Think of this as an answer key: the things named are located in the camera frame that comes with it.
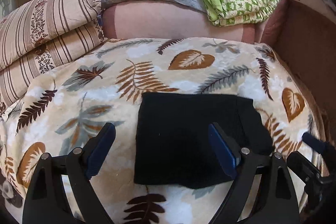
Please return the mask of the green patterned folded quilt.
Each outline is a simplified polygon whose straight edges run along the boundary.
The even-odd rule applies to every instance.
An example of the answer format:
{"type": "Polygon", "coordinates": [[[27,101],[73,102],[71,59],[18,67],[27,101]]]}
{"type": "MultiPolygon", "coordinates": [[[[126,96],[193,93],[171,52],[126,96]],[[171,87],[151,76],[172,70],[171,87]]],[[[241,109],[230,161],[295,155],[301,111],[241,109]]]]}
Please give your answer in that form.
{"type": "Polygon", "coordinates": [[[218,27],[261,23],[281,0],[203,0],[209,21],[218,27]]]}

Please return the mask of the upper striped beige pillow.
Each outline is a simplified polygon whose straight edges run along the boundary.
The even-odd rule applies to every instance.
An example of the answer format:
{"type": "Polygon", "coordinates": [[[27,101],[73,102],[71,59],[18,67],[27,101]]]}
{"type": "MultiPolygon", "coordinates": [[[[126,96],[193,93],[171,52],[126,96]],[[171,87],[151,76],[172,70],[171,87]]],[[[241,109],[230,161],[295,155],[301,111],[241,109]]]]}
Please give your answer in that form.
{"type": "Polygon", "coordinates": [[[1,70],[34,48],[90,23],[101,0],[32,0],[1,20],[1,70]]]}

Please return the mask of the black pants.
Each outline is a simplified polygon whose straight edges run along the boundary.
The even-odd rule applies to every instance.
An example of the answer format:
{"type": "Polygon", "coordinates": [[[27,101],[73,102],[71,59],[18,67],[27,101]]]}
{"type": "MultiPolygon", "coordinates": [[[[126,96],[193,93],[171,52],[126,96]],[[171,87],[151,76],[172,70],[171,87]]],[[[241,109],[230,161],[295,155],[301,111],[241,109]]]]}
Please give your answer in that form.
{"type": "Polygon", "coordinates": [[[274,148],[253,100],[230,94],[144,93],[138,112],[134,183],[200,189],[230,181],[208,139],[217,123],[240,147],[274,148]]]}

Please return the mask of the leaf pattern plush blanket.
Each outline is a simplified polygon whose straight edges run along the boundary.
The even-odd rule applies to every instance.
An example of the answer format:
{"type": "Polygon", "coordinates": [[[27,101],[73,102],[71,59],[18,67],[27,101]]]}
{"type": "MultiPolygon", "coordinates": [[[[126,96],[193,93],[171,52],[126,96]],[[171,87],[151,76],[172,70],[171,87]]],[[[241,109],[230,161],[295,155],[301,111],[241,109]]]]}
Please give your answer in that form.
{"type": "Polygon", "coordinates": [[[321,116],[303,87],[266,44],[212,38],[110,40],[76,61],[35,78],[1,116],[1,201],[22,222],[27,188],[40,156],[66,155],[116,126],[116,140],[92,186],[115,223],[148,208],[152,223],[206,223],[230,183],[192,190],[133,181],[138,111],[146,92],[234,94],[250,98],[275,149],[301,152],[320,170],[321,157],[302,142],[324,138],[321,116]]]}

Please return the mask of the striped beige pillow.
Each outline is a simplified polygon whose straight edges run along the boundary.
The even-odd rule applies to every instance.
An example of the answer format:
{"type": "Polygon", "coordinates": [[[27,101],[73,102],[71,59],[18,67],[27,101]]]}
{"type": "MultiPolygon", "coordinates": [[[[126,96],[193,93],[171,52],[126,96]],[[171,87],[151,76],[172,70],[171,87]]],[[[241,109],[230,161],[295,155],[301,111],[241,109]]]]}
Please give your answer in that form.
{"type": "Polygon", "coordinates": [[[101,0],[32,0],[1,20],[1,70],[34,48],[90,23],[101,0]]]}
{"type": "Polygon", "coordinates": [[[1,112],[25,94],[34,78],[75,61],[103,41],[102,28],[94,20],[36,47],[14,61],[1,71],[1,112]]]}

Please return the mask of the lower striped beige pillow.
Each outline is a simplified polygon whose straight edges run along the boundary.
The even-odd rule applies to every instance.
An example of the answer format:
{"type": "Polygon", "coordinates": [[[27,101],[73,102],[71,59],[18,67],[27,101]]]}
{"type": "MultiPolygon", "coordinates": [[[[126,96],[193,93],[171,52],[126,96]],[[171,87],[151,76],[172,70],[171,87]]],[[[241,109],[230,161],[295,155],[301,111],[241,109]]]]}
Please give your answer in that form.
{"type": "Polygon", "coordinates": [[[14,61],[1,71],[1,112],[25,94],[34,78],[75,61],[103,41],[102,28],[94,20],[36,47],[14,61]]]}

